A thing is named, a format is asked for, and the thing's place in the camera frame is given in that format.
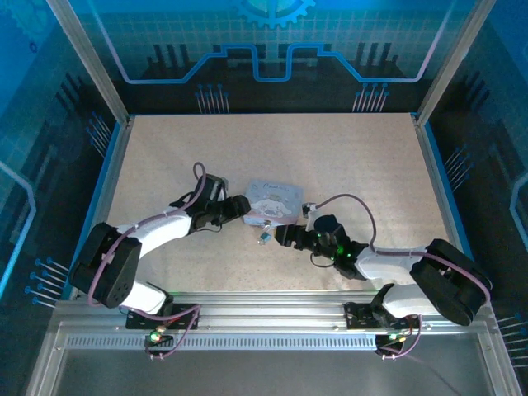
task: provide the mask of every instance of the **gear logo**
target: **gear logo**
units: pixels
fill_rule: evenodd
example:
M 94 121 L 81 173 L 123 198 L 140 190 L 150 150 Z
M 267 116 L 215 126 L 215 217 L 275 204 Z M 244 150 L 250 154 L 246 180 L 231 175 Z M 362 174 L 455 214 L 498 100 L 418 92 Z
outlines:
M 307 15 L 306 9 L 315 6 L 314 0 L 236 0 L 234 6 L 247 23 L 256 22 L 258 27 L 285 28 L 288 22 L 297 23 L 299 16 Z
M 0 12 L 7 11 L 30 40 L 42 35 L 49 22 L 45 0 L 0 0 Z

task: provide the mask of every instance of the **robotic arm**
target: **robotic arm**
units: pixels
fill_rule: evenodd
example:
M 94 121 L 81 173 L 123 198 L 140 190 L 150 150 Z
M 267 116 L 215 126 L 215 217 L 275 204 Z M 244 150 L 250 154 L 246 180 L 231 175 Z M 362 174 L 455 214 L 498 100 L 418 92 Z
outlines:
M 321 215 L 315 205 L 305 204 L 303 211 L 309 219 L 307 226 L 277 227 L 275 238 L 281 246 L 295 243 L 297 250 L 326 257 L 347 279 L 394 281 L 382 288 L 371 304 L 346 304 L 349 328 L 393 328 L 401 318 L 428 314 L 441 314 L 468 326 L 489 299 L 489 279 L 444 240 L 435 239 L 411 251 L 380 251 L 374 248 L 374 239 L 371 243 L 351 241 L 336 217 Z
M 135 279 L 139 260 L 164 243 L 201 231 L 207 224 L 220 230 L 224 224 L 251 209 L 246 197 L 227 197 L 228 183 L 225 179 L 206 174 L 203 187 L 201 183 L 200 179 L 194 191 L 172 202 L 161 214 L 138 223 L 140 226 L 135 225 L 135 230 L 134 225 L 96 225 L 70 272 L 70 283 L 89 293 L 95 281 L 97 285 L 93 298 L 107 308 L 123 306 L 156 316 L 171 314 L 172 296 L 169 293 Z M 117 249 L 97 279 L 101 261 L 119 238 Z

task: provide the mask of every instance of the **beige work surface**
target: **beige work surface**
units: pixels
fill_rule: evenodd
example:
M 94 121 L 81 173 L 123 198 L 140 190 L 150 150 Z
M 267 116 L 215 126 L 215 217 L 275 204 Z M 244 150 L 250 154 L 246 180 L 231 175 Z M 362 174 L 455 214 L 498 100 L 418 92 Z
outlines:
M 302 186 L 304 201 L 356 194 L 374 213 L 380 248 L 446 238 L 409 114 L 138 116 L 109 223 L 137 222 L 193 190 L 195 161 L 227 178 L 230 195 L 243 194 L 253 178 Z M 370 220 L 355 201 L 336 200 L 323 211 L 352 239 L 370 240 Z M 221 233 L 174 240 L 141 260 L 138 279 L 170 291 L 372 289 L 312 266 L 309 252 L 274 240 L 261 247 L 258 235 L 240 219 Z

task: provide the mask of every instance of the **blue wall panel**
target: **blue wall panel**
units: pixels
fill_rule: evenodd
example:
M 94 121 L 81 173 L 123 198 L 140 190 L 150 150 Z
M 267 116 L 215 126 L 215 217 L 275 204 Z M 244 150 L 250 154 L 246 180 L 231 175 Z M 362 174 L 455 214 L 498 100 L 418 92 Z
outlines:
M 439 106 L 431 127 L 474 254 L 494 281 L 499 318 L 528 314 L 528 4 L 497 0 Z M 505 329 L 522 366 L 528 341 Z
M 0 393 L 23 394 L 115 120 L 44 0 L 1 2 L 0 36 Z
M 73 2 L 137 113 L 415 111 L 473 4 Z

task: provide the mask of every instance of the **green led light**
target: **green led light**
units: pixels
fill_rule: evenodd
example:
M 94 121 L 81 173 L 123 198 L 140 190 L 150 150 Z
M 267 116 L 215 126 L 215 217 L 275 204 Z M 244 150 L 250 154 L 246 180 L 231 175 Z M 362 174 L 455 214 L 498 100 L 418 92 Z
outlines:
M 150 341 L 158 342 L 161 339 L 162 339 L 162 335 L 159 332 L 151 332 L 150 333 Z

